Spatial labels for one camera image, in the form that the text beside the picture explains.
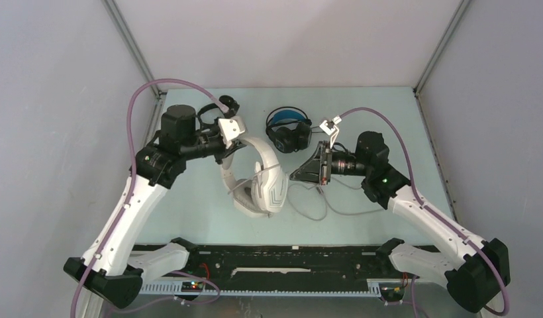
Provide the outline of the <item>large black blue headphones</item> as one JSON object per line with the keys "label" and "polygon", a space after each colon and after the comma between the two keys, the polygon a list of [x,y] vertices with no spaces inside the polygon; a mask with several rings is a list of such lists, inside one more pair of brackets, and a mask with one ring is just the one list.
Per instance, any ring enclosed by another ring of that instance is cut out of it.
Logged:
{"label": "large black blue headphones", "polygon": [[309,147],[312,134],[318,126],[302,109],[283,106],[270,112],[265,120],[265,133],[277,150],[284,154],[298,152]]}

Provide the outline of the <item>small black headphones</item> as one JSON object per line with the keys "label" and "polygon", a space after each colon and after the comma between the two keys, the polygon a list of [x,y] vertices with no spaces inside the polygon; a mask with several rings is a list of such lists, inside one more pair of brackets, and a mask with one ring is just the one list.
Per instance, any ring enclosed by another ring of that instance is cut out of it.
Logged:
{"label": "small black headphones", "polygon": [[[199,128],[202,131],[216,131],[219,129],[219,119],[229,119],[237,115],[240,104],[233,97],[229,95],[222,95],[219,97],[219,101],[228,108],[227,111],[223,111],[216,103],[210,103],[198,110],[196,116],[199,122]],[[213,119],[211,121],[204,120],[204,116],[207,113],[210,113],[213,116]]]}

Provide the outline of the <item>white gaming headphones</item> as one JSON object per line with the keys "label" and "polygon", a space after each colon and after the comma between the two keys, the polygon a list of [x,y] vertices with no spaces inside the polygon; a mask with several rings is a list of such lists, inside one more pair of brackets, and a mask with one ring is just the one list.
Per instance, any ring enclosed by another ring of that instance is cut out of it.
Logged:
{"label": "white gaming headphones", "polygon": [[252,218],[271,217],[287,199],[288,176],[268,143],[256,137],[242,137],[239,143],[254,147],[261,160],[255,163],[253,176],[237,179],[232,171],[234,156],[225,158],[220,165],[224,185],[237,210]]}

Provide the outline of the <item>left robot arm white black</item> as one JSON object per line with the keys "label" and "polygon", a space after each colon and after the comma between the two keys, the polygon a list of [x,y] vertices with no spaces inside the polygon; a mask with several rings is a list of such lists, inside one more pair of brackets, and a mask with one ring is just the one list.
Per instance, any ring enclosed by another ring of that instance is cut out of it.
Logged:
{"label": "left robot arm white black", "polygon": [[216,108],[196,111],[188,105],[172,105],[160,120],[160,129],[135,153],[123,195],[101,234],[85,254],[69,258],[64,271],[87,290],[117,309],[128,307],[142,286],[173,271],[192,276],[200,258],[191,252],[196,245],[182,238],[132,257],[138,235],[187,161],[214,156],[222,161],[239,149],[238,137],[245,131],[238,107],[229,107],[221,118],[202,123],[199,116]]}

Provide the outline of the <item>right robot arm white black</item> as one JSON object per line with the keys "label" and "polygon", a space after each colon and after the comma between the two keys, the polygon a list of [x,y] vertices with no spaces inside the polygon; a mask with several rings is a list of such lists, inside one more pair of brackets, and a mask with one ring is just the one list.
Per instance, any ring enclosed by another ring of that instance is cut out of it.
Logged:
{"label": "right robot arm white black", "polygon": [[388,155],[379,132],[361,133],[354,152],[335,151],[328,141],[320,141],[290,178],[325,186],[333,175],[362,177],[361,189],[371,202],[414,225],[437,249],[429,252],[393,238],[376,251],[377,271],[385,277],[414,274],[446,288],[471,313],[487,309],[511,281],[507,246],[497,238],[486,240],[474,234],[433,207],[389,163]]}

